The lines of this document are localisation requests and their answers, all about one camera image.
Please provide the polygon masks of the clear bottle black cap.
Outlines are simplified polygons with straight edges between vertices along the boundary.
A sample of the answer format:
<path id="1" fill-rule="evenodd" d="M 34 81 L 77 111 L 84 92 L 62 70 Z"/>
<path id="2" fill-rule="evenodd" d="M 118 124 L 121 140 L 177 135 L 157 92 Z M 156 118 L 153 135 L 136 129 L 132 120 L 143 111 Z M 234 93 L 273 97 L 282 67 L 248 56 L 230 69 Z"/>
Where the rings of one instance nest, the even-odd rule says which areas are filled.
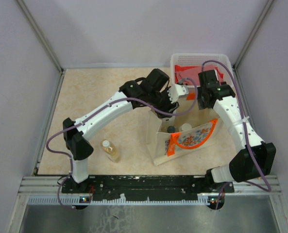
<path id="1" fill-rule="evenodd" d="M 175 132 L 176 132 L 176 128 L 174 126 L 167 127 L 167 133 L 175 133 Z"/>

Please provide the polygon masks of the beige round bottle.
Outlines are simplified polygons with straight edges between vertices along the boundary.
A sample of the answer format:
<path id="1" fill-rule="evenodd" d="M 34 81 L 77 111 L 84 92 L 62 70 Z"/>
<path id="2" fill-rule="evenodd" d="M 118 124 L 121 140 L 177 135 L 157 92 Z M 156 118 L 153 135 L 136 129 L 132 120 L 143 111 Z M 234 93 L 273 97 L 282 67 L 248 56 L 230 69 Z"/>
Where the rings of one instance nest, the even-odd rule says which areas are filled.
<path id="1" fill-rule="evenodd" d="M 184 131 L 188 131 L 191 129 L 192 129 L 192 126 L 189 123 L 184 123 L 180 126 L 179 131 L 184 132 Z"/>

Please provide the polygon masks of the canvas bag orange handles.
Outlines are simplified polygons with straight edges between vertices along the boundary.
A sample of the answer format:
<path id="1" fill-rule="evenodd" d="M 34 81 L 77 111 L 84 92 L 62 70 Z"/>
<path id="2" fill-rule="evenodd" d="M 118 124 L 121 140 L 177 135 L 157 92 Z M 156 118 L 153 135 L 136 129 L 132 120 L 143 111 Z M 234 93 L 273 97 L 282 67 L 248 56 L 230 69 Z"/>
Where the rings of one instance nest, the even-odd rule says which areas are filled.
<path id="1" fill-rule="evenodd" d="M 191 130 L 180 132 L 182 124 L 189 123 Z M 175 133 L 167 133 L 174 126 Z M 149 111 L 146 145 L 153 163 L 158 166 L 175 158 L 212 146 L 223 126 L 213 109 L 200 110 L 198 104 L 182 116 L 160 119 L 154 110 Z"/>

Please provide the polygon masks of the amber liquid bottle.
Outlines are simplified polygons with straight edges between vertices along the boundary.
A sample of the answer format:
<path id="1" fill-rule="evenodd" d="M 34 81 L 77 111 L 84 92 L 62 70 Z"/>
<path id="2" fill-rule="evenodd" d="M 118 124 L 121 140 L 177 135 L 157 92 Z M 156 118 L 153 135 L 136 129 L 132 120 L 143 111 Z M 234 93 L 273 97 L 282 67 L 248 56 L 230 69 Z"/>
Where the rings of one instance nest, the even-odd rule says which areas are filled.
<path id="1" fill-rule="evenodd" d="M 111 141 L 105 139 L 100 143 L 100 145 L 110 161 L 114 163 L 118 163 L 120 161 L 120 154 L 116 146 Z"/>

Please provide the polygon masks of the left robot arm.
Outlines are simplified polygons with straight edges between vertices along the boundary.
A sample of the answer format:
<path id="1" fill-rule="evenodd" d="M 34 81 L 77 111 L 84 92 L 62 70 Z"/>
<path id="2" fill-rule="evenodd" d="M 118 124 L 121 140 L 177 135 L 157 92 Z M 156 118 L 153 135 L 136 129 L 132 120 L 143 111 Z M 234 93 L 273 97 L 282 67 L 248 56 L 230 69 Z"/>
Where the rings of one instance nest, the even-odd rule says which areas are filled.
<path id="1" fill-rule="evenodd" d="M 82 193 L 89 188 L 87 162 L 94 149 L 89 141 L 108 123 L 135 108 L 155 108 L 159 118 L 171 117 L 178 108 L 181 86 L 168 86 L 169 76 L 155 68 L 147 77 L 127 81 L 104 104 L 76 120 L 63 122 L 66 148 L 71 152 L 72 187 Z"/>

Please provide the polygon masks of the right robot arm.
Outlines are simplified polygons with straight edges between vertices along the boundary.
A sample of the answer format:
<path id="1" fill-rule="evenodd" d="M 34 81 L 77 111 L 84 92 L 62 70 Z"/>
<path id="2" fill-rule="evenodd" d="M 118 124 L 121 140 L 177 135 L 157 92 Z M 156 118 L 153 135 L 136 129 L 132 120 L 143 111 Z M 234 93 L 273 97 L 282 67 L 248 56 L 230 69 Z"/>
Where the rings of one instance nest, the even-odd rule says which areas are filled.
<path id="1" fill-rule="evenodd" d="M 199 73 L 198 105 L 212 108 L 222 119 L 231 135 L 237 154 L 228 164 L 207 170 L 205 186 L 217 192 L 225 182 L 245 182 L 269 175 L 276 154 L 273 143 L 255 132 L 245 116 L 241 116 L 238 98 L 227 83 L 220 83 L 215 70 Z"/>

